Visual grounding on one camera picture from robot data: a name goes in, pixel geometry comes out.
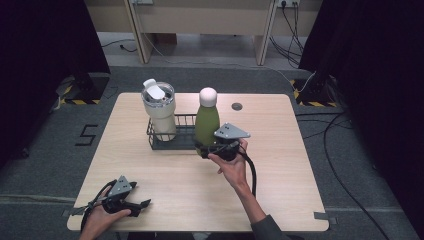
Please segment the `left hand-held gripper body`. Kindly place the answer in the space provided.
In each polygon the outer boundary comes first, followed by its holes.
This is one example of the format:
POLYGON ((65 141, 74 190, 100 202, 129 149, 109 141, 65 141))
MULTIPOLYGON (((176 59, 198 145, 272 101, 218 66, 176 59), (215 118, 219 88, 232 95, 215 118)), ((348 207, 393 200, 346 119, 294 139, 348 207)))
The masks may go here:
POLYGON ((125 176, 120 176, 107 191, 105 198, 102 200, 104 210, 110 214, 119 212, 124 209, 140 209, 140 204, 134 204, 126 201, 126 197, 136 187, 136 182, 129 182, 125 176))

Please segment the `green bottle with white cap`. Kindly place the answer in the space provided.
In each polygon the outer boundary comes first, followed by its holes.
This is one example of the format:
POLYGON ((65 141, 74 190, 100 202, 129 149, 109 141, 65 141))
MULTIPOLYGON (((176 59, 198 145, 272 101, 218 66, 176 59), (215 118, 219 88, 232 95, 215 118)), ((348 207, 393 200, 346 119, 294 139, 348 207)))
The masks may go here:
MULTIPOLYGON (((220 127, 220 118, 217 110, 217 91, 211 87, 203 88, 199 92, 199 108, 195 120, 195 140, 204 145, 212 145, 216 138, 214 132, 220 127)), ((200 156, 203 150, 196 149, 200 156)))

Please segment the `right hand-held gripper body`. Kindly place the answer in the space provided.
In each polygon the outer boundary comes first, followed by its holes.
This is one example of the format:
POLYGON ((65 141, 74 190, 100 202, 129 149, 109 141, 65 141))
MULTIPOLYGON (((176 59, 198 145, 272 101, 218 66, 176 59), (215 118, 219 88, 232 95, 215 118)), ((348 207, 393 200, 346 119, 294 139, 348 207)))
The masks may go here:
POLYGON ((240 139, 250 138, 251 134, 231 123, 224 123, 214 132, 214 137, 216 141, 206 147, 206 154, 215 154, 225 161, 232 161, 238 154, 240 139))

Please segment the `black stand base striped tape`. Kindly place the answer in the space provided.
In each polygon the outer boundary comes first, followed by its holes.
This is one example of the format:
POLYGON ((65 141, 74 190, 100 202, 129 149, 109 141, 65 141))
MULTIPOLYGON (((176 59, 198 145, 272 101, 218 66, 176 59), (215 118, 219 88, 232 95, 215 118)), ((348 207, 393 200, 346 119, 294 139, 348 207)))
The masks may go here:
POLYGON ((298 105, 313 107, 336 107, 336 101, 327 84, 314 83, 312 79, 290 81, 298 105))
POLYGON ((84 73, 65 78, 58 88, 59 103, 96 105, 110 80, 107 73, 84 73))

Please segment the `dark curtain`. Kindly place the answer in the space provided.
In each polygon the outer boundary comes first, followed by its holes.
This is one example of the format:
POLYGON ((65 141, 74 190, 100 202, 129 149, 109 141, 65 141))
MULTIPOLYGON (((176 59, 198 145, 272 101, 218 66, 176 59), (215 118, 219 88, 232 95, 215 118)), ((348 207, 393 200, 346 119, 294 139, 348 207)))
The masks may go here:
POLYGON ((300 66, 336 78, 378 170, 424 240, 424 0, 322 0, 300 66))
POLYGON ((0 0, 0 169, 68 76, 109 67, 84 0, 0 0))

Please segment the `beige wooden desk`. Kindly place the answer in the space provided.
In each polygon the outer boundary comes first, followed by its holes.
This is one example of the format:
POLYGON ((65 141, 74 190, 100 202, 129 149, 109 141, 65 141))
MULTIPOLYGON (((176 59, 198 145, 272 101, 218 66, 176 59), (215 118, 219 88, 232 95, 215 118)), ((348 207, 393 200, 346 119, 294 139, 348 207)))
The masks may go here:
POLYGON ((83 0, 99 32, 130 32, 139 60, 150 61, 155 34, 242 35, 253 40, 256 63, 265 63, 272 36, 310 34, 323 0, 300 0, 299 7, 279 8, 277 0, 83 0))

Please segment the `grey tape strip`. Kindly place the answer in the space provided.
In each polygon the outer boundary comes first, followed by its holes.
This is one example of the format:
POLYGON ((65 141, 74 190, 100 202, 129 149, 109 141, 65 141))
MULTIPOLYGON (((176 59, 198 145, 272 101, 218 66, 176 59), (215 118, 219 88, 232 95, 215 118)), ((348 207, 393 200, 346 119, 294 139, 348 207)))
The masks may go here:
POLYGON ((337 218, 331 217, 329 214, 325 212, 314 212, 314 219, 317 220, 327 220, 330 225, 337 225, 338 221, 337 218))
POLYGON ((65 209, 62 212, 62 217, 70 217, 75 215, 83 215, 85 212, 85 208, 72 208, 72 209, 65 209))

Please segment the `person's right hand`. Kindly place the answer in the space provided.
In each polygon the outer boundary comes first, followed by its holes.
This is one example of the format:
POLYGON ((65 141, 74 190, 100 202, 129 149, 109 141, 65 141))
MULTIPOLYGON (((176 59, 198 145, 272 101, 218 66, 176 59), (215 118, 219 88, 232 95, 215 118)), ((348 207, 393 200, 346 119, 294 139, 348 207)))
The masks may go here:
POLYGON ((210 153, 209 159, 219 167, 217 173, 223 174, 237 194, 250 194, 250 186, 246 179, 246 161, 238 154, 232 161, 225 161, 218 155, 210 153))

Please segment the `dark wire basket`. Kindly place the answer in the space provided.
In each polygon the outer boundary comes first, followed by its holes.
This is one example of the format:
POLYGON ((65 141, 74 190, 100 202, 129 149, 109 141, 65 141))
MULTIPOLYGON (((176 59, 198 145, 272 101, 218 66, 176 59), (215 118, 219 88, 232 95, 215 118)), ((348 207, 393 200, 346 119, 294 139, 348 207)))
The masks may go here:
POLYGON ((195 114, 175 114, 175 133, 158 133, 149 119, 146 134, 153 150, 194 150, 195 114))

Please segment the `person's left hand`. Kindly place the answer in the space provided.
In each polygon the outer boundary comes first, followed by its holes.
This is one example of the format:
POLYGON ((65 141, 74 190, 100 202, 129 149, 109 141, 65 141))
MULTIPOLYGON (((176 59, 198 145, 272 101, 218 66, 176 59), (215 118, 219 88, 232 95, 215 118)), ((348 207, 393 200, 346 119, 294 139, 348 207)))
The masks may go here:
POLYGON ((97 201, 88 215, 86 224, 81 235, 100 237, 108 230, 116 221, 129 216, 131 211, 124 209, 116 213, 108 213, 104 210, 100 201, 97 201))

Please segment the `cream tumbler with clear lid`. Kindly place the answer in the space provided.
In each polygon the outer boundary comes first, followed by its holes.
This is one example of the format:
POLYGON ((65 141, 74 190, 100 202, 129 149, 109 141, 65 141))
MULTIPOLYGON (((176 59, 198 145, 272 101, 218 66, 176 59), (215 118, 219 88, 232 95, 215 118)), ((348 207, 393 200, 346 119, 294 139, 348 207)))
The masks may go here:
POLYGON ((157 82, 153 78, 144 81, 143 86, 141 97, 153 124, 155 137, 165 142, 173 140, 176 136, 174 88, 169 83, 157 82))

